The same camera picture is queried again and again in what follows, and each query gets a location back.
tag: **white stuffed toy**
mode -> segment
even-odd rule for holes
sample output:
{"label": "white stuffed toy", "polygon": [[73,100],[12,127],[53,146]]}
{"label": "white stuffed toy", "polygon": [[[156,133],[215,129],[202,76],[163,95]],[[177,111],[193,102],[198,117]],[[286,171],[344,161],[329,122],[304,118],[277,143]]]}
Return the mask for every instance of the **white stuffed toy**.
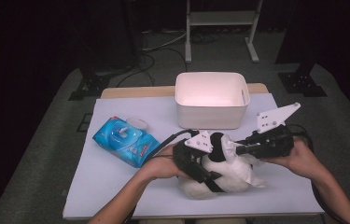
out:
{"label": "white stuffed toy", "polygon": [[[225,139],[229,139],[223,133],[213,133],[211,135],[213,150],[210,154],[201,158],[201,163],[207,171],[220,173],[222,176],[215,180],[216,185],[227,193],[242,192],[253,186],[264,188],[265,181],[257,177],[252,169],[252,165],[260,165],[261,161],[253,156],[244,154],[238,156],[235,147],[222,145],[226,144]],[[192,199],[209,199],[216,197],[218,192],[213,192],[205,183],[198,183],[193,179],[179,177],[179,187]]]}

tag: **dark background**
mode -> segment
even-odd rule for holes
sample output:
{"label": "dark background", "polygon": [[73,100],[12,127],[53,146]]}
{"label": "dark background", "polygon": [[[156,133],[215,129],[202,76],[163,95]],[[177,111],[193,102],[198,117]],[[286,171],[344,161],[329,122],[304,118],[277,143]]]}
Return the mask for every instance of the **dark background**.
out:
{"label": "dark background", "polygon": [[[185,27],[185,1],[134,1],[132,15],[119,2],[0,1],[0,196],[71,71],[96,64],[108,70],[132,66],[137,63],[134,34]],[[192,8],[250,9],[256,3],[246,2],[193,0]],[[258,30],[286,29],[277,62],[312,57],[350,100],[350,1],[265,0]],[[121,52],[116,60],[113,55]]]}

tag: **blue wet wipes package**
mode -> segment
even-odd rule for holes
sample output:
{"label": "blue wet wipes package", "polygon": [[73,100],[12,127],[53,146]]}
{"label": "blue wet wipes package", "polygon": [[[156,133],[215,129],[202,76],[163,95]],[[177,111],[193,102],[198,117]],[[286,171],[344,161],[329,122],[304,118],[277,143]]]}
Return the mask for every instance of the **blue wet wipes package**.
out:
{"label": "blue wet wipes package", "polygon": [[140,168],[148,154],[160,144],[151,134],[117,117],[109,119],[93,140],[135,168]]}

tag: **forearm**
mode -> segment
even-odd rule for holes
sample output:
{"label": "forearm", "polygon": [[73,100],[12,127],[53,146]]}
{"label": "forearm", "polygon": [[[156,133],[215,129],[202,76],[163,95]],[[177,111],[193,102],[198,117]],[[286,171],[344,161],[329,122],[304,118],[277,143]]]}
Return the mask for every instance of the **forearm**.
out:
{"label": "forearm", "polygon": [[313,182],[327,206],[350,223],[350,201],[334,176],[329,171],[324,171]]}
{"label": "forearm", "polygon": [[95,223],[122,223],[137,205],[152,178],[137,173],[121,191],[106,204],[89,222]]}

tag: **white plastic bin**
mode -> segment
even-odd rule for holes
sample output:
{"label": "white plastic bin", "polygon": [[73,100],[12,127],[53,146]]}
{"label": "white plastic bin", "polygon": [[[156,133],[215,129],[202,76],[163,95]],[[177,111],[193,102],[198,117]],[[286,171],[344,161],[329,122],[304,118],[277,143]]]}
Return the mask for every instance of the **white plastic bin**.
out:
{"label": "white plastic bin", "polygon": [[238,73],[182,73],[175,82],[177,120],[185,129],[237,129],[250,103]]}

